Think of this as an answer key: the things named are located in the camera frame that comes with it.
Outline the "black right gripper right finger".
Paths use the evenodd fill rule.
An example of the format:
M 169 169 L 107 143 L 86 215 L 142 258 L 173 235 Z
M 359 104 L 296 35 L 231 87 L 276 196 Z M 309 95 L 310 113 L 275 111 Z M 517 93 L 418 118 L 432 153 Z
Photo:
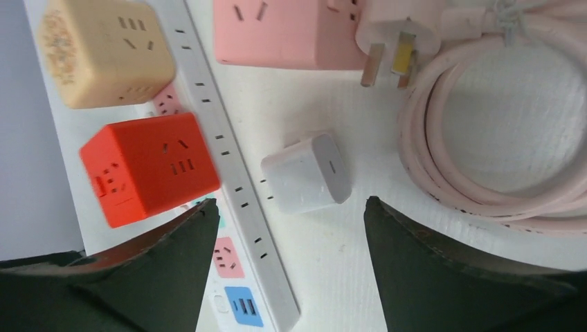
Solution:
M 376 196 L 363 215 L 389 331 L 585 331 L 586 273 L 499 257 Z

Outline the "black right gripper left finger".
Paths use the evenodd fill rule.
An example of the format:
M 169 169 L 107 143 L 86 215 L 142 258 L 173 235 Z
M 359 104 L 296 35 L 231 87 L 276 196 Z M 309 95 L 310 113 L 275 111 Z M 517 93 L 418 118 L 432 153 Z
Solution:
M 219 224 L 215 199 L 90 256 L 1 263 L 2 331 L 194 331 Z

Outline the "white multicolour power strip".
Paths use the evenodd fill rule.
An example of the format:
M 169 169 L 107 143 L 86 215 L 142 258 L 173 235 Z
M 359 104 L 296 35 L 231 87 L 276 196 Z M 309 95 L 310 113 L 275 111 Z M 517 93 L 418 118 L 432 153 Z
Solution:
M 186 1 L 152 1 L 171 53 L 177 63 L 173 83 L 184 111 L 193 112 L 215 162 L 221 188 L 214 193 L 222 222 L 219 238 L 228 237 L 240 259 L 241 279 L 220 277 L 211 268 L 206 298 L 222 331 L 290 331 L 300 311 L 287 280 L 254 183 L 233 133 L 200 34 Z M 154 114 L 151 104 L 74 111 L 61 101 L 57 87 L 43 72 L 46 92 L 66 175 L 73 195 L 83 244 L 89 254 L 108 249 L 159 226 L 181 213 L 180 208 L 131 226 L 111 229 L 105 223 L 78 151 L 103 125 Z

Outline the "orange-red cube socket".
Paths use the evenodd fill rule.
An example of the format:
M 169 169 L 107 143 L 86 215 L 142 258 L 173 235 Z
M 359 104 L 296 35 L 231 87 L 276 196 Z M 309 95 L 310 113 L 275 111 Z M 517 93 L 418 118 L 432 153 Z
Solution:
M 80 149 L 80 158 L 111 228 L 167 212 L 221 186 L 192 113 L 108 124 Z

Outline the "white usb charger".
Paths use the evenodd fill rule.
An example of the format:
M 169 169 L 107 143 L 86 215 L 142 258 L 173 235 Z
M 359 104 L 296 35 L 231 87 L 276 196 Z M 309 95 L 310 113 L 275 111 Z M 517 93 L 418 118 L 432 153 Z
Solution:
M 301 214 L 340 205 L 352 193 L 352 181 L 333 137 L 312 136 L 266 156 L 262 173 L 280 211 Z

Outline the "beige cube socket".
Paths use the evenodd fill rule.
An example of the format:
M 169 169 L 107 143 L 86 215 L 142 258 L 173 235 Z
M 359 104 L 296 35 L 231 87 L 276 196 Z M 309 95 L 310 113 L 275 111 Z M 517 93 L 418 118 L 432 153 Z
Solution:
M 176 75 L 159 18 L 140 1 L 49 1 L 37 41 L 71 109 L 142 104 Z

